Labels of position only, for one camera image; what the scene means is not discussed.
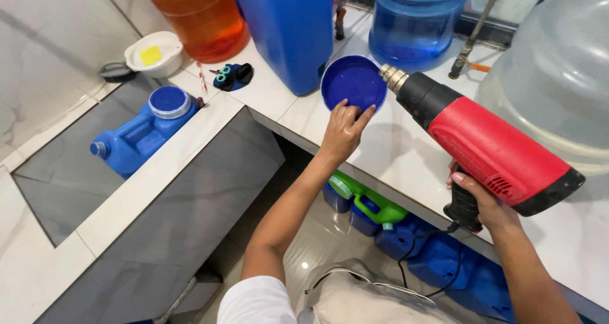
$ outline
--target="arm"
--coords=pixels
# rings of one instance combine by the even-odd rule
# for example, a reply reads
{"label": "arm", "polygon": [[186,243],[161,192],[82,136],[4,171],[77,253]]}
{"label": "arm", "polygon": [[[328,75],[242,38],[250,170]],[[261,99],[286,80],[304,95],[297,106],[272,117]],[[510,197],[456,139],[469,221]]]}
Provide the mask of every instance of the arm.
{"label": "arm", "polygon": [[581,324],[541,263],[516,211],[498,204],[496,198],[470,176],[454,173],[452,180],[447,180],[449,188],[451,181],[470,191],[478,201],[478,218],[493,238],[518,323]]}
{"label": "arm", "polygon": [[343,100],[332,110],[316,156],[256,227],[243,258],[241,280],[269,275],[285,284],[285,251],[324,183],[359,145],[362,131],[376,109],[373,105],[356,121],[361,110],[346,103]]}

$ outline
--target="heat gun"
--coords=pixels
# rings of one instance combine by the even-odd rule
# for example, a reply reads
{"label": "heat gun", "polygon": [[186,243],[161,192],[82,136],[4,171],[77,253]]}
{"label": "heat gun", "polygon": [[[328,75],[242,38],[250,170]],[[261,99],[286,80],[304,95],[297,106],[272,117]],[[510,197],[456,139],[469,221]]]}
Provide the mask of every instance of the heat gun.
{"label": "heat gun", "polygon": [[[430,77],[383,65],[381,76],[400,105],[457,161],[458,172],[478,180],[524,217],[570,196],[585,177],[491,111]],[[482,230],[476,198],[453,184],[445,214]]]}

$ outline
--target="blue water gallon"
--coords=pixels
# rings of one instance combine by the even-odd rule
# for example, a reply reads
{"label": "blue water gallon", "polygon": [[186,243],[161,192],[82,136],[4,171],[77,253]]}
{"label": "blue water gallon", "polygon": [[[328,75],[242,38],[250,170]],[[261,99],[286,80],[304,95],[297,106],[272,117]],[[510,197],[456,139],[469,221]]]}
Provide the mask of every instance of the blue water gallon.
{"label": "blue water gallon", "polygon": [[[361,201],[367,208],[373,213],[379,213],[381,208],[377,204],[374,204],[367,196],[361,196]],[[349,222],[351,226],[356,228],[362,234],[373,237],[383,227],[382,224],[376,224],[370,219],[365,213],[362,212],[355,204],[351,205],[351,213],[349,214]]]}
{"label": "blue water gallon", "polygon": [[443,288],[457,273],[457,253],[461,249],[461,268],[453,289],[464,289],[471,271],[480,257],[476,251],[447,234],[430,236],[425,249],[412,260],[408,260],[408,270],[430,286]]}
{"label": "blue water gallon", "polygon": [[329,182],[324,185],[323,192],[326,203],[341,214],[349,211],[351,204],[353,204],[353,196],[349,199],[343,198],[332,188]]}
{"label": "blue water gallon", "polygon": [[294,94],[319,86],[332,55],[332,0],[237,0],[256,49]]}
{"label": "blue water gallon", "polygon": [[89,149],[126,180],[197,111],[195,100],[184,90],[160,87],[135,118],[99,134]]}
{"label": "blue water gallon", "polygon": [[[437,230],[437,228],[414,214],[408,213],[400,223],[394,224],[393,230],[381,230],[375,236],[375,244],[387,256],[399,261],[412,248],[412,240],[416,236],[431,230]],[[429,236],[417,239],[415,247],[408,257],[415,257],[428,239]]]}
{"label": "blue water gallon", "polygon": [[378,63],[407,71],[429,67],[453,40],[467,0],[377,0],[369,47]]}
{"label": "blue water gallon", "polygon": [[447,289],[446,295],[478,314],[515,322],[503,268],[480,257],[465,289]]}

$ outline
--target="orange water bottle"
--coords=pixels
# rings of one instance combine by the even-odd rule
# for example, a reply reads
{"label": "orange water bottle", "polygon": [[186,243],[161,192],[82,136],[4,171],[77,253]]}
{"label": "orange water bottle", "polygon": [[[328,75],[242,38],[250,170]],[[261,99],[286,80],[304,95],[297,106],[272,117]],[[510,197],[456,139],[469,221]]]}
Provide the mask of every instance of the orange water bottle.
{"label": "orange water bottle", "polygon": [[237,55],[250,33],[234,0],[152,0],[174,27],[184,50],[202,63]]}

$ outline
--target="beige apron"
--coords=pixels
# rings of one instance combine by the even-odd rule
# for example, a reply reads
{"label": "beige apron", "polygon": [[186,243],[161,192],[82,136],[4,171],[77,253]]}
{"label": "beige apron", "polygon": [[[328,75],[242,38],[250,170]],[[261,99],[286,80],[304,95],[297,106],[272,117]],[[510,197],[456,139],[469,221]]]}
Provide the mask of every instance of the beige apron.
{"label": "beige apron", "polygon": [[307,285],[299,324],[459,324],[430,299],[375,275],[359,259],[319,266]]}

